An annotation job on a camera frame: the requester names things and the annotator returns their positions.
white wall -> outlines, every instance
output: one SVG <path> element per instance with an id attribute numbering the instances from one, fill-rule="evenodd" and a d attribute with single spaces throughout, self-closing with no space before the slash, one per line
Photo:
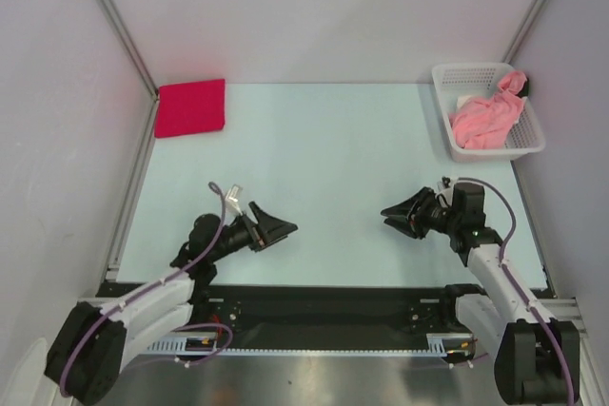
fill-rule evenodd
<path id="1" fill-rule="evenodd" d="M 157 84 L 429 81 L 501 59 L 532 0 L 115 0 Z"/>
<path id="2" fill-rule="evenodd" d="M 547 147 L 517 162 L 551 277 L 609 378 L 609 0 L 550 0 L 516 60 Z"/>
<path id="3" fill-rule="evenodd" d="M 0 396 L 101 277 L 150 100 L 95 0 L 0 0 Z"/>

robotic arm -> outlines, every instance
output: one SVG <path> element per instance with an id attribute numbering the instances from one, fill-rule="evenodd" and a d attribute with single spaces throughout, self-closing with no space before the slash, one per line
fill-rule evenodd
<path id="1" fill-rule="evenodd" d="M 507 404 L 567 402 L 580 391 L 580 335 L 571 321 L 558 321 L 525 286 L 504 256 L 515 229 L 502 240 L 485 226 L 485 184 L 444 178 L 436 194 L 424 187 L 382 211 L 385 223 L 423 239 L 429 230 L 448 235 L 450 247 L 483 286 L 449 286 L 455 318 L 472 331 L 495 360 L 495 380 Z"/>
<path id="2" fill-rule="evenodd" d="M 187 323 L 209 321 L 206 287 L 217 274 L 216 261 L 246 246 L 262 251 L 298 229 L 293 223 L 266 214 L 255 202 L 249 204 L 256 222 L 251 220 L 239 207 L 240 190 L 233 186 L 223 197 L 236 214 L 232 224 L 224 225 L 214 237 L 221 219 L 214 214 L 197 218 L 188 241 L 161 280 L 144 284 L 102 307 L 81 302 L 72 309 L 50 347 L 45 371 L 47 377 L 64 387 L 65 394 L 85 406 L 98 402 L 123 369 L 150 344 Z M 185 269 L 201 257 L 214 238 L 213 248 Z M 79 344 L 80 352 L 74 358 Z"/>

folded red cloth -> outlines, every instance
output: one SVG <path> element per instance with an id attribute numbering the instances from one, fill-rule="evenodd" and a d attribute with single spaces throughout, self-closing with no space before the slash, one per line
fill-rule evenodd
<path id="1" fill-rule="evenodd" d="M 225 80 L 199 81 L 159 88 L 156 138 L 222 130 Z"/>
<path id="2" fill-rule="evenodd" d="M 497 84 L 490 99 L 472 97 L 449 115 L 457 145 L 465 149 L 503 148 L 507 134 L 521 116 L 524 101 L 518 94 L 526 82 L 521 71 L 512 71 Z"/>

white panel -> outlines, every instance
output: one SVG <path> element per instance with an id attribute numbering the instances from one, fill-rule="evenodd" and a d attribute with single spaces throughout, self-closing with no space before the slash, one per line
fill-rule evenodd
<path id="1" fill-rule="evenodd" d="M 0 395 L 92 290 L 150 100 L 95 0 L 0 0 Z"/>
<path id="2" fill-rule="evenodd" d="M 516 65 L 531 75 L 545 132 L 541 154 L 517 162 L 551 277 L 576 296 L 609 378 L 609 2 L 550 0 Z"/>
<path id="3" fill-rule="evenodd" d="M 528 285 L 543 288 L 511 164 L 453 162 L 430 86 L 228 85 L 222 132 L 155 142 L 118 280 L 160 278 L 194 220 L 218 213 L 218 197 L 206 186 L 214 180 L 224 191 L 242 185 L 242 207 L 255 200 L 299 225 L 263 252 L 243 249 L 219 261 L 216 284 L 476 282 L 445 235 L 411 240 L 383 224 L 383 208 L 442 176 L 478 177 L 505 193 L 518 217 L 508 256 Z M 510 218 L 490 194 L 487 223 L 503 235 Z"/>
<path id="4" fill-rule="evenodd" d="M 501 59 L 532 0 L 115 0 L 157 84 L 430 81 Z"/>

crumpled pink cloth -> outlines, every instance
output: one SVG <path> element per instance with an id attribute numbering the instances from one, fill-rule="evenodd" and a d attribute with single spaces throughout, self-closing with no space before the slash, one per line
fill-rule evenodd
<path id="1" fill-rule="evenodd" d="M 499 92 L 490 99 L 472 97 L 448 116 L 457 145 L 465 149 L 503 148 L 507 134 L 519 119 L 524 101 L 518 94 L 526 75 L 512 71 L 497 84 Z"/>

